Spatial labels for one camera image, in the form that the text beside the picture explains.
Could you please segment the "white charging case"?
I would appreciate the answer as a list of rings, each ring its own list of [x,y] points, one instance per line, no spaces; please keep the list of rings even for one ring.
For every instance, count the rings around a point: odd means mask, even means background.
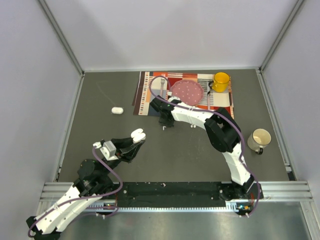
[[[138,128],[131,133],[133,143],[139,143],[146,139],[146,134],[142,128]]]

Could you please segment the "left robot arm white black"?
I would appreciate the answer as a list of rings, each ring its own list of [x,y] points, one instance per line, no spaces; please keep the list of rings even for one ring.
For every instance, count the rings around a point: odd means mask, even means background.
[[[57,240],[66,227],[91,204],[117,194],[123,181],[114,169],[121,162],[129,163],[146,141],[146,134],[93,144],[94,159],[85,159],[78,170],[78,179],[49,209],[26,220],[28,237],[35,240]]]

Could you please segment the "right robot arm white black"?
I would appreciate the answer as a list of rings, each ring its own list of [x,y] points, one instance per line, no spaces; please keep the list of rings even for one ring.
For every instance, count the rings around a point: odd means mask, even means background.
[[[173,127],[174,122],[185,122],[206,131],[211,145],[222,153],[230,170],[232,188],[223,183],[218,187],[223,199],[260,199],[261,185],[245,163],[241,130],[227,110],[205,110],[187,105],[175,97],[166,101],[159,96],[150,102],[150,106],[160,114],[159,124],[164,127]]]

